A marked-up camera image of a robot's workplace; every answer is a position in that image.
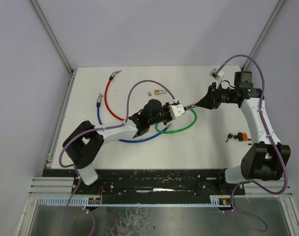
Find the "green cable lock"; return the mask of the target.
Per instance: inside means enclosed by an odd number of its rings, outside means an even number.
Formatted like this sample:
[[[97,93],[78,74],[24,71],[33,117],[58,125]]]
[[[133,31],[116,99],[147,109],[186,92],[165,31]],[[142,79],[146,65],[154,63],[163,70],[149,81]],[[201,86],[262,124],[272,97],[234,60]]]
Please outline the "green cable lock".
[[[177,130],[171,130],[171,131],[163,131],[163,130],[160,130],[159,129],[159,125],[156,124],[155,125],[155,130],[158,132],[158,133],[161,133],[161,134],[175,134],[175,133],[179,133],[179,132],[183,132],[189,128],[191,128],[192,126],[195,125],[195,123],[197,122],[197,113],[196,111],[194,110],[195,108],[195,104],[189,104],[187,106],[184,106],[184,109],[185,109],[185,112],[186,111],[191,111],[193,113],[193,116],[194,116],[194,120],[192,121],[191,124],[187,125],[186,127],[183,127],[183,128],[180,128],[180,129],[177,129]]]

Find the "brass padlock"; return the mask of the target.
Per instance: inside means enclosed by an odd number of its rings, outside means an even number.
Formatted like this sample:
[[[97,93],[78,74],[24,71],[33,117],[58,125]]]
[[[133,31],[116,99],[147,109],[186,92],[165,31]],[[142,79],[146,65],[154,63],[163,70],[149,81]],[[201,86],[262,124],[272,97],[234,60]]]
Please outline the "brass padlock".
[[[154,94],[155,94],[155,95],[165,94],[165,93],[167,93],[166,90],[159,90],[159,89],[154,90]]]

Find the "red cable lock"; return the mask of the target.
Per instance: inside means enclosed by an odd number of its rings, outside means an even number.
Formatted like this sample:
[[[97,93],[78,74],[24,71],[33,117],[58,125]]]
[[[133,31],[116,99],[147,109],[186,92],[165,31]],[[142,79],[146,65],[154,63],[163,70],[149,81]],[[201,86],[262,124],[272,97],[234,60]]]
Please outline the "red cable lock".
[[[123,97],[118,93],[116,88],[116,77],[121,72],[121,70],[116,70],[110,73],[108,82],[104,91],[104,101],[105,106],[109,114],[114,117],[116,120],[124,121],[124,107],[123,107]]]

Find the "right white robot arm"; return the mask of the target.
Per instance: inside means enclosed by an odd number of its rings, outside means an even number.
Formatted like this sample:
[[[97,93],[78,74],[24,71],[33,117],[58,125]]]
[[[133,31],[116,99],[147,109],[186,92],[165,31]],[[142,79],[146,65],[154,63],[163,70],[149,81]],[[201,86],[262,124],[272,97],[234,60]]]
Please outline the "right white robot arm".
[[[217,109],[220,104],[237,104],[248,124],[252,146],[241,164],[225,170],[225,177],[216,181],[217,191],[227,194],[234,183],[246,180],[279,180],[291,155],[288,145],[283,145],[269,121],[263,91],[254,88],[251,72],[236,72],[233,88],[223,88],[213,82],[197,107]]]

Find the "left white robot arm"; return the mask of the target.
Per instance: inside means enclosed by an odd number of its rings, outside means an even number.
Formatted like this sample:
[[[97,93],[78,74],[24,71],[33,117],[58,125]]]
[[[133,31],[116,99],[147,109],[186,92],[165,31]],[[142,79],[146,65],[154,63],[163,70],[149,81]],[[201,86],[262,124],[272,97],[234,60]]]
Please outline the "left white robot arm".
[[[120,140],[134,139],[146,134],[150,126],[168,122],[175,119],[174,108],[179,106],[178,100],[162,104],[156,99],[151,99],[137,113],[128,117],[127,121],[113,126],[94,126],[90,121],[83,121],[62,144],[59,157],[60,166],[64,153],[72,160],[79,177],[82,179],[83,189],[94,194],[99,190],[98,174],[93,166],[101,147],[105,144]]]

